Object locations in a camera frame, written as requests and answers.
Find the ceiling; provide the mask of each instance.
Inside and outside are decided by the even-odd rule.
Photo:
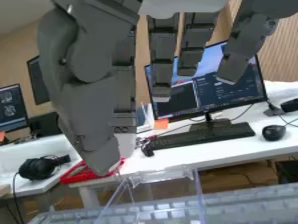
[[[0,36],[37,20],[50,8],[50,0],[0,0]]]

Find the monitor stand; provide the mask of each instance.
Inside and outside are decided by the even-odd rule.
[[[206,113],[204,114],[204,119],[206,119],[204,122],[198,123],[198,124],[192,124],[190,126],[190,129],[188,129],[190,132],[191,131],[198,131],[198,130],[202,130],[202,129],[203,130],[206,130],[206,129],[211,130],[211,129],[216,128],[216,127],[230,126],[231,125],[231,122],[230,122],[228,119],[216,119],[216,120],[212,120],[210,113]]]

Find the headphones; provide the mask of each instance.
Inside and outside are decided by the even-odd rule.
[[[61,165],[69,162],[69,155],[61,157],[43,156],[38,159],[28,159],[18,168],[18,174],[29,180],[43,180],[53,175],[55,168],[58,171]]]

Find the computer monitor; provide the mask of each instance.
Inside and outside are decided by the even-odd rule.
[[[232,107],[239,107],[267,100],[258,57],[248,61],[248,66],[235,85],[216,81],[216,70],[223,56],[226,41],[204,49],[202,60],[192,77],[178,76],[174,60],[171,94],[167,103],[153,101],[155,120],[179,120],[196,117]],[[149,92],[151,92],[150,67],[146,67]]]
[[[28,127],[28,116],[20,85],[0,88],[0,132]]]

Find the orange object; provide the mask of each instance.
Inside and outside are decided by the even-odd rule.
[[[155,130],[163,130],[166,129],[169,126],[169,120],[163,119],[163,120],[158,120],[154,122],[154,129]]]
[[[2,142],[5,139],[5,132],[0,132],[0,142]]]

